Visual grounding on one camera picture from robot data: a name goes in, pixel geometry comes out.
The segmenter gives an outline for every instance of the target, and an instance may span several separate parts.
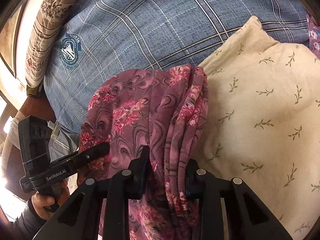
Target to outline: human hand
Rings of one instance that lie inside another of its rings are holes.
[[[64,179],[60,182],[61,187],[63,188],[62,194],[58,200],[58,205],[61,206],[70,196],[67,180]],[[38,192],[31,197],[33,207],[35,208],[36,213],[39,217],[44,220],[50,218],[50,213],[44,209],[44,207],[51,206],[55,203],[55,199],[51,196],[43,196]]]

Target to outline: sleeve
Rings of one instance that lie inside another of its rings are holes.
[[[45,223],[46,220],[37,215],[29,199],[22,214],[13,222],[13,227],[22,239],[31,240]]]

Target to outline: screw head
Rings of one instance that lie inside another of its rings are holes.
[[[130,170],[123,170],[122,171],[122,175],[123,176],[129,176],[131,174],[131,171]]]
[[[204,169],[197,169],[197,174],[204,175],[204,174],[206,174],[206,171]]]
[[[94,183],[94,179],[90,178],[85,181],[87,185],[92,185]]]
[[[237,184],[237,185],[240,185],[240,184],[242,183],[242,179],[240,179],[240,178],[234,178],[234,179],[233,179],[233,183],[234,183],[234,184]]]

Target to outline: elastic band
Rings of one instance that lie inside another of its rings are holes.
[[[27,162],[23,162],[22,164],[23,165],[25,165],[25,164],[27,164],[27,163],[29,163],[29,162],[31,162],[31,161],[33,161],[33,160],[35,160],[35,159],[37,159],[37,158],[40,158],[41,156],[43,156],[43,155],[47,155],[47,154],[50,154],[50,153],[44,153],[44,154],[41,154],[41,155],[39,155],[39,156],[37,156],[36,158],[33,158],[33,159],[31,159],[31,160],[29,160],[29,161],[27,161]]]

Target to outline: blue checkered fabric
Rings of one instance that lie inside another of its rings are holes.
[[[197,65],[252,15],[274,39],[308,44],[297,0],[79,0],[44,79],[57,120],[80,132],[92,95],[108,78],[133,68]]]

